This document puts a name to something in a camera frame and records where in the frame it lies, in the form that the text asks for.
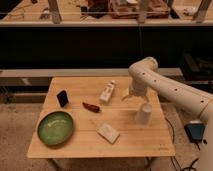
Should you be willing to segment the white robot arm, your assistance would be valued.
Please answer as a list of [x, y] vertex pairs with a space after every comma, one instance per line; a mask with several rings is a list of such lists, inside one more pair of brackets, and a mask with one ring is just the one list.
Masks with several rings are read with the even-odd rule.
[[206, 143], [200, 146], [197, 171], [213, 171], [213, 94], [164, 77], [157, 70], [158, 62], [153, 57], [131, 64], [128, 72], [132, 82], [123, 92], [122, 98], [145, 97], [147, 88], [150, 87], [200, 119], [205, 124], [203, 139]]

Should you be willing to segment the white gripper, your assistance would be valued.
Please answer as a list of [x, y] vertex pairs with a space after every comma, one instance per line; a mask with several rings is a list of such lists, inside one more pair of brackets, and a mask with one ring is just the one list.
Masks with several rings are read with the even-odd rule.
[[[146, 93], [147, 93], [147, 85], [143, 82], [133, 79], [129, 85], [129, 94], [133, 96], [144, 96], [144, 99], [146, 100], [146, 102], [149, 102], [149, 98], [146, 95]], [[124, 101], [130, 98], [129, 94], [122, 95], [121, 100]]]

